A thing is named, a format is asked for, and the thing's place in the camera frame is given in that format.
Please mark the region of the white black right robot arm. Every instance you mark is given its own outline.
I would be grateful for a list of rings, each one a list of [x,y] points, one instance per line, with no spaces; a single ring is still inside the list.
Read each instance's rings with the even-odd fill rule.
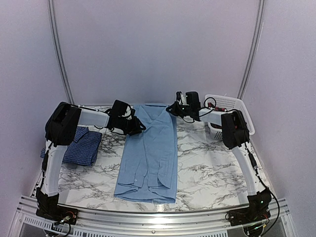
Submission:
[[[247,185],[249,199],[269,194],[258,172],[258,165],[250,149],[250,136],[255,129],[245,104],[232,97],[206,95],[203,103],[195,91],[176,92],[176,101],[167,112],[176,117],[190,117],[192,122],[206,122],[215,125],[214,132],[220,132],[224,145],[236,157]]]

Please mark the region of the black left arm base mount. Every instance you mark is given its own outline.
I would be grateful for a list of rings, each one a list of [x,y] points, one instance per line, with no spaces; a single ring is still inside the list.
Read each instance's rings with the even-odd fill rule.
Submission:
[[[37,210],[36,215],[45,219],[53,220],[58,224],[61,221],[75,225],[78,218],[78,210],[75,208],[60,206],[59,194],[48,196],[41,191],[41,188],[36,189]]]

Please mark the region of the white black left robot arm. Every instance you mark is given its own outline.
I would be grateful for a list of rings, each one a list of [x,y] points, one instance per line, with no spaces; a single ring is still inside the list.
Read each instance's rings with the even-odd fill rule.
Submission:
[[[45,155],[42,161],[42,181],[36,195],[58,195],[58,178],[67,147],[73,142],[78,125],[96,126],[123,135],[142,133],[146,127],[129,104],[116,100],[106,111],[61,102],[45,125]]]

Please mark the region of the light blue long sleeve shirt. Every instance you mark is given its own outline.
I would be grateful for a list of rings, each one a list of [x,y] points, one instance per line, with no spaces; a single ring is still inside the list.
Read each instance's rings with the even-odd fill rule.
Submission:
[[[175,203],[177,193],[177,121],[166,104],[134,105],[146,129],[127,136],[114,196],[152,203]]]

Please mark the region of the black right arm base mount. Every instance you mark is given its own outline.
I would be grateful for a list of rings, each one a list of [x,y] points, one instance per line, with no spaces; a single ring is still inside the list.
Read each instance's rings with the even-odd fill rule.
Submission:
[[[230,210],[225,215],[225,219],[230,222],[231,226],[258,222],[271,217],[269,203],[272,200],[272,195],[269,188],[256,195],[248,196],[247,199],[248,207]]]

